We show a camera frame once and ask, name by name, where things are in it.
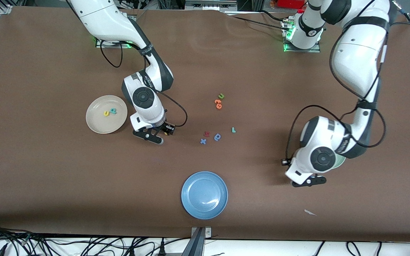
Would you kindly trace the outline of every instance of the brown table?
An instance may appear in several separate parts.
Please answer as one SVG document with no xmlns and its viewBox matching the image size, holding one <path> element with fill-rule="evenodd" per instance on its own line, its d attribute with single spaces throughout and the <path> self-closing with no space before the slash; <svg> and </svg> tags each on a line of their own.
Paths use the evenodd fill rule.
<svg viewBox="0 0 410 256">
<path fill-rule="evenodd" d="M 176 237 L 211 226 L 221 238 L 410 241 L 410 26 L 390 33 L 379 103 L 386 140 L 327 173 L 325 185 L 293 188 L 280 159 L 297 112 L 320 104 L 341 114 L 356 102 L 328 68 L 340 28 L 328 26 L 322 53 L 306 54 L 283 52 L 276 29 L 217 11 L 138 14 L 174 73 L 167 94 L 189 114 L 162 146 L 132 136 L 129 120 L 109 135 L 85 122 L 94 99 L 122 97 L 122 79 L 143 67 L 135 50 L 111 67 L 68 9 L 14 7 L 1 17 L 1 226 Z M 117 62 L 119 49 L 107 55 Z M 168 119 L 181 123 L 181 110 L 161 100 Z M 292 150 L 315 115 L 325 113 L 308 110 L 298 120 Z M 373 141 L 380 127 L 375 119 Z M 222 138 L 202 145 L 204 131 Z M 226 209 L 212 220 L 194 219 L 180 200 L 184 181 L 202 170 L 229 190 Z"/>
</svg>

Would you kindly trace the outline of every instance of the metal bracket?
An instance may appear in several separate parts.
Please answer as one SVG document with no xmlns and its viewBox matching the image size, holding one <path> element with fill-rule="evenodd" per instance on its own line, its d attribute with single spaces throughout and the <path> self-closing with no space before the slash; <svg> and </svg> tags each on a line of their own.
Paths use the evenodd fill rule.
<svg viewBox="0 0 410 256">
<path fill-rule="evenodd" d="M 181 256 L 203 256 L 205 247 L 205 229 L 206 228 L 203 227 L 195 228 L 195 231 Z"/>
<path fill-rule="evenodd" d="M 194 235 L 194 232 L 196 229 L 199 227 L 192 227 L 191 229 L 191 236 Z M 205 238 L 210 238 L 211 237 L 211 227 L 205 227 Z"/>
<path fill-rule="evenodd" d="M 1 14 L 9 14 L 12 11 L 11 5 L 5 5 L 5 7 L 0 8 L 0 15 Z"/>
</svg>

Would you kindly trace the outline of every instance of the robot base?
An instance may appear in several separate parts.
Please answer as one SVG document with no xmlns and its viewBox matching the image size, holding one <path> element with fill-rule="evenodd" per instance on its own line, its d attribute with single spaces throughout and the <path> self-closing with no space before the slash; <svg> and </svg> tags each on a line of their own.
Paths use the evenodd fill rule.
<svg viewBox="0 0 410 256">
<path fill-rule="evenodd" d="M 158 133 L 160 131 L 163 131 L 165 135 L 172 135 L 175 131 L 175 126 L 168 122 L 164 122 L 159 127 L 149 128 L 141 131 L 133 130 L 132 134 L 154 144 L 162 145 L 164 143 L 164 139 L 158 136 Z"/>
<path fill-rule="evenodd" d="M 317 42 L 310 49 L 297 48 L 289 40 L 287 40 L 285 37 L 283 38 L 283 43 L 284 43 L 284 51 L 285 52 L 320 52 L 319 42 Z"/>
</svg>

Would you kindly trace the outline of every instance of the power cord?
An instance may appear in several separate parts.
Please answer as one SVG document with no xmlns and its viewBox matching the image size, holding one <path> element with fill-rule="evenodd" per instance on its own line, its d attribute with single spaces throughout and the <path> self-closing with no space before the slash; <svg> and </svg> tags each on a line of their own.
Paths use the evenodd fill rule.
<svg viewBox="0 0 410 256">
<path fill-rule="evenodd" d="M 269 13 L 266 10 L 258 10 L 257 12 L 263 12 L 263 13 L 267 14 L 268 16 L 270 16 L 270 18 L 274 19 L 275 21 L 283 21 L 283 19 L 276 18 L 275 16 L 273 16 L 271 13 Z"/>
<path fill-rule="evenodd" d="M 112 63 L 112 62 L 107 58 L 107 56 L 104 54 L 104 50 L 102 49 L 102 43 L 103 43 L 103 42 L 104 42 L 104 40 L 101 40 L 101 43 L 100 43 L 100 45 L 99 45 L 99 48 L 101 48 L 102 56 L 104 56 L 105 60 L 107 60 L 107 62 L 108 62 L 110 65 L 112 65 L 114 68 L 119 68 L 119 67 L 121 67 L 121 63 L 122 63 L 122 43 L 121 43 L 121 42 L 119 43 L 120 49 L 121 49 L 120 63 L 119 63 L 118 65 L 115 65 L 115 64 Z"/>
<path fill-rule="evenodd" d="M 167 253 L 165 252 L 165 248 L 164 248 L 165 244 L 164 244 L 164 237 L 161 240 L 161 245 L 159 246 L 159 253 L 158 256 L 166 256 Z"/>
<path fill-rule="evenodd" d="M 175 239 L 175 240 L 168 241 L 167 243 L 164 243 L 164 246 L 166 246 L 168 244 L 171 244 L 171 243 L 175 243 L 176 241 L 184 240 L 184 239 L 190 239 L 190 237 L 178 238 L 178 239 Z M 153 249 L 152 251 L 147 253 L 145 256 L 153 255 L 153 253 L 159 248 L 161 248 L 161 246 L 156 247 L 155 249 Z"/>
<path fill-rule="evenodd" d="M 67 3 L 67 5 L 69 6 L 69 8 L 72 10 L 72 12 L 75 14 L 75 16 L 77 17 L 77 19 L 80 19 L 78 17 L 78 14 L 75 12 L 74 8 L 72 8 L 72 5 L 69 3 L 69 0 L 65 0 L 65 2 Z"/>
<path fill-rule="evenodd" d="M 377 249 L 376 256 L 379 256 L 380 250 L 381 250 L 381 248 L 382 248 L 382 242 L 378 242 L 378 243 L 379 243 L 379 247 L 378 247 L 378 249 Z M 352 241 L 348 241 L 348 242 L 346 242 L 346 249 L 348 250 L 348 252 L 349 252 L 350 254 L 352 254 L 352 256 L 357 256 L 357 255 L 353 254 L 353 253 L 350 251 L 349 244 L 351 244 L 351 245 L 354 246 L 355 250 L 357 251 L 358 256 L 362 256 L 362 255 L 360 254 L 360 251 L 358 250 L 358 247 L 355 245 L 355 243 L 352 242 Z"/>
<path fill-rule="evenodd" d="M 316 251 L 316 254 L 314 254 L 313 256 L 318 256 L 319 255 L 320 249 L 322 249 L 322 246 L 324 246 L 324 244 L 325 244 L 325 241 L 322 241 L 322 243 L 320 244 L 319 248 Z"/>
<path fill-rule="evenodd" d="M 260 24 L 260 25 L 268 26 L 268 27 L 279 28 L 281 30 L 289 30 L 288 28 L 285 28 L 285 27 L 275 26 L 275 25 L 271 25 L 271 24 L 267 24 L 267 23 L 263 23 L 263 22 L 259 22 L 259 21 L 253 21 L 253 20 L 249 20 L 249 19 L 245 19 L 245 18 L 241 18 L 241 17 L 236 17 L 236 16 L 233 16 L 233 17 L 236 18 L 236 19 L 239 19 L 239 20 L 249 21 L 249 22 L 252 22 L 252 23 L 257 23 L 257 24 Z"/>
</svg>

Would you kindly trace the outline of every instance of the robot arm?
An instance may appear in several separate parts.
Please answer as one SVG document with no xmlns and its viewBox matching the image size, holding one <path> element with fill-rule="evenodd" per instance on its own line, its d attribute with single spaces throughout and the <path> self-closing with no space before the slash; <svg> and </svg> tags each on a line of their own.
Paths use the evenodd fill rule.
<svg viewBox="0 0 410 256">
<path fill-rule="evenodd" d="M 140 26 L 124 16 L 113 0 L 70 0 L 70 3 L 90 34 L 106 41 L 131 41 L 137 46 L 140 55 L 149 62 L 146 69 L 124 78 L 121 89 L 136 110 L 130 118 L 133 134 L 162 144 L 163 139 L 156 136 L 157 133 L 163 130 L 171 134 L 174 126 L 166 123 L 164 107 L 156 92 L 165 91 L 172 86 L 172 72 L 161 60 Z M 158 128 L 154 135 L 150 131 L 143 131 L 152 128 Z"/>
<path fill-rule="evenodd" d="M 339 121 L 324 117 L 315 117 L 306 123 L 301 132 L 300 149 L 286 172 L 286 176 L 299 185 L 313 174 L 320 175 L 338 167 L 342 163 L 338 158 L 354 158 L 366 151 L 361 144 L 369 143 L 380 88 L 377 59 L 387 36 L 390 9 L 389 0 L 374 0 L 366 8 L 369 2 L 325 0 L 321 6 L 323 20 L 343 27 L 332 53 L 333 69 L 361 97 L 352 124 L 343 126 Z"/>
</svg>

